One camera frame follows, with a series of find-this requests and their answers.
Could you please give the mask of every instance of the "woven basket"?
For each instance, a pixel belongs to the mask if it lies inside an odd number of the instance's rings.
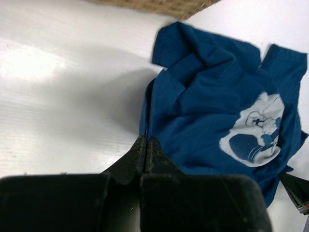
[[[220,0],[95,0],[105,4],[141,9],[188,19]]]

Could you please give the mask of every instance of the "table surface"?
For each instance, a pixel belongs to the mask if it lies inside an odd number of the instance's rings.
[[[170,16],[85,0],[0,1],[0,177],[98,173],[138,135],[144,90],[161,67],[150,57]],[[309,51],[309,1],[222,0],[186,21],[249,41]],[[309,77],[299,98],[309,131]],[[309,179],[309,142],[290,160]],[[268,209],[275,232],[303,231],[282,185]]]

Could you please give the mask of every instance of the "blue fabric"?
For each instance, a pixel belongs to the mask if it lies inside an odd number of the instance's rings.
[[[157,36],[140,134],[158,137],[186,174],[243,174],[272,202],[278,174],[307,138],[297,111],[307,54],[174,23]]]

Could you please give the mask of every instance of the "printed cartoon character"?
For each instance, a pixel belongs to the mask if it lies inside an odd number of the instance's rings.
[[[258,134],[239,133],[229,139],[231,149],[240,159],[254,163],[256,156],[261,152],[274,153],[278,143],[281,117],[273,118],[269,114],[274,113],[272,105],[275,105],[276,101],[280,99],[275,99],[262,112],[252,111],[247,116],[245,126],[253,128],[255,132],[258,131]]]

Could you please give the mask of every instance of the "white surface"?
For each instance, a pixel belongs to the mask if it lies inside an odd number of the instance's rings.
[[[160,71],[150,64],[168,16],[81,0],[0,0],[0,176],[97,173],[138,134],[142,97]],[[309,51],[309,1],[222,0],[190,18],[198,28]],[[309,78],[299,111],[309,131]],[[309,142],[290,164],[309,179]],[[282,185],[269,208],[275,232],[302,231]]]

